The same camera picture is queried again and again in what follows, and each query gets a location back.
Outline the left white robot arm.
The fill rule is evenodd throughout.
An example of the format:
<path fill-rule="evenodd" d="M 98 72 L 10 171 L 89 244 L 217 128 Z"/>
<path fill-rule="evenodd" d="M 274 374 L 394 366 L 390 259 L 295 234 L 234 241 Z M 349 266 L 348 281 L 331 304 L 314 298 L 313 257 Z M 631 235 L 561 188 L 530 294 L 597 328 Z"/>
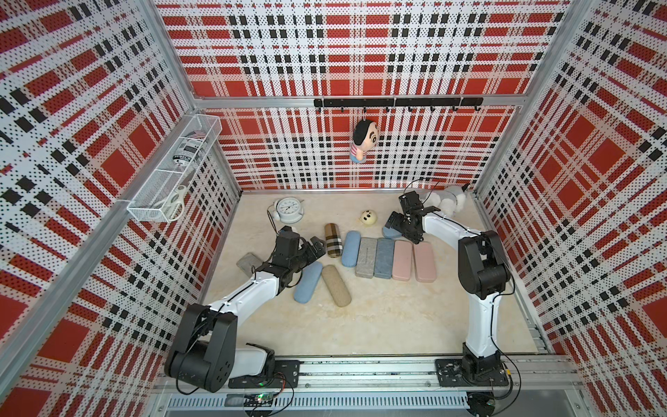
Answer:
<path fill-rule="evenodd" d="M 326 253 L 326 243 L 320 238 L 306 240 L 289 226 L 280 229 L 271 255 L 251 269 L 248 281 L 216 302 L 187 307 L 168 351 L 165 374 L 176 385 L 183 382 L 210 393 L 239 378 L 257 385 L 271 383 L 274 350 L 251 343 L 238 347 L 238 329 L 288 288 L 294 274 Z"/>

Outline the grey marble teal-lined case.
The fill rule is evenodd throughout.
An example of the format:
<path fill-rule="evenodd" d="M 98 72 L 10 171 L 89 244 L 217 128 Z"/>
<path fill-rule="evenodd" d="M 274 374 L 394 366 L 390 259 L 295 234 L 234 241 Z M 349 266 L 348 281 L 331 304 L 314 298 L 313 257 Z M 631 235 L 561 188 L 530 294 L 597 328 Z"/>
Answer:
<path fill-rule="evenodd" d="M 236 266 L 248 277 L 252 277 L 262 264 L 263 260 L 250 252 L 236 262 Z"/>

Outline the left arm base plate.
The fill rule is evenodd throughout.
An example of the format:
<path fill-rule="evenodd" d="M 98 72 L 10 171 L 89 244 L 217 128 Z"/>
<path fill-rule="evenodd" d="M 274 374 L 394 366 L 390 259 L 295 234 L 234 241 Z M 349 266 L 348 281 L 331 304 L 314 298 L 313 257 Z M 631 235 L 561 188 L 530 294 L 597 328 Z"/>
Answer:
<path fill-rule="evenodd" d="M 281 389 L 298 387 L 300 365 L 297 360 L 271 361 L 259 375 L 245 375 L 229 380 L 230 389 Z"/>

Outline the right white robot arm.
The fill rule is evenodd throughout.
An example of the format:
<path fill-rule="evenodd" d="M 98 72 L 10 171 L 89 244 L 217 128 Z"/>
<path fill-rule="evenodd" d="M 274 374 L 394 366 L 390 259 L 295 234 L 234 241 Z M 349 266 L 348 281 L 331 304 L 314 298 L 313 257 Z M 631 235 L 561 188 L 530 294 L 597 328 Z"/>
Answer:
<path fill-rule="evenodd" d="M 390 215 L 386 222 L 389 229 L 415 245 L 430 235 L 457 250 L 458 278 L 470 298 L 464 355 L 475 360 L 498 359 L 499 305 L 511 279 L 500 237 L 493 231 L 470 229 L 437 207 L 424 206 L 415 191 L 402 194 L 399 202 L 402 211 Z"/>

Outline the blue case with pink glasses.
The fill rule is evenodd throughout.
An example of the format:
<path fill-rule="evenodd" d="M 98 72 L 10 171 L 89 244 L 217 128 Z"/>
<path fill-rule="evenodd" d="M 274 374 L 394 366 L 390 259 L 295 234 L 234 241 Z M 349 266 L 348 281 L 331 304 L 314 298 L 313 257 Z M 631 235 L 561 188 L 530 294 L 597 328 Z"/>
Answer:
<path fill-rule="evenodd" d="M 387 228 L 387 227 L 382 228 L 382 234 L 387 239 L 396 240 L 396 239 L 401 239 L 402 238 L 401 232 L 399 232 L 395 229 Z"/>

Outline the teal-lined glasses case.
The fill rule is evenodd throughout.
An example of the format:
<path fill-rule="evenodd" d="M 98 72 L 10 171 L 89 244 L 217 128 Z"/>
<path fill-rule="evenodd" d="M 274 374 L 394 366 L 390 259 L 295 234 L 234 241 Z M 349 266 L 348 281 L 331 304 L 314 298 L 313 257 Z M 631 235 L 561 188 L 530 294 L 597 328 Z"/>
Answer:
<path fill-rule="evenodd" d="M 361 238 L 355 275 L 360 278 L 373 278 L 377 251 L 376 238 Z"/>

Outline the beige case with dark glasses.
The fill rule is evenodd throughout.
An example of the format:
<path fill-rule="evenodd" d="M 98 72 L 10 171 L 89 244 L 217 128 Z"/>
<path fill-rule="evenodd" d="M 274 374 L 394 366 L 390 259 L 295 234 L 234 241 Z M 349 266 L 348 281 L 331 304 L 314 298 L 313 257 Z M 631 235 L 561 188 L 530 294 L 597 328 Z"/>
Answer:
<path fill-rule="evenodd" d="M 343 242 L 339 226 L 332 222 L 326 224 L 325 237 L 328 256 L 331 258 L 340 258 L 343 252 Z"/>

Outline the small pink glasses case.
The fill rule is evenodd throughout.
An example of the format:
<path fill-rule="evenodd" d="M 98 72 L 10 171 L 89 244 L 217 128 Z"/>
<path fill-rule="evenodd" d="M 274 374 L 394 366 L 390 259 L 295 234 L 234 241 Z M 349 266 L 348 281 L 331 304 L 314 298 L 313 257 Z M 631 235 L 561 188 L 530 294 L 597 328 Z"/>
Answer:
<path fill-rule="evenodd" d="M 431 243 L 422 242 L 413 246 L 416 280 L 433 283 L 437 279 L 434 250 Z"/>

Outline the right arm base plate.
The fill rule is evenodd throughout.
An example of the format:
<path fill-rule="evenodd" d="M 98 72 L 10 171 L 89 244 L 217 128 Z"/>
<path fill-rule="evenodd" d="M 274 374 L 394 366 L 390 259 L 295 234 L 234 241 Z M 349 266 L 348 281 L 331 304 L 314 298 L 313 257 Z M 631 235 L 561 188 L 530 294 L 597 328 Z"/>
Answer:
<path fill-rule="evenodd" d="M 441 387 L 508 387 L 505 367 L 498 358 L 439 359 L 436 376 Z"/>

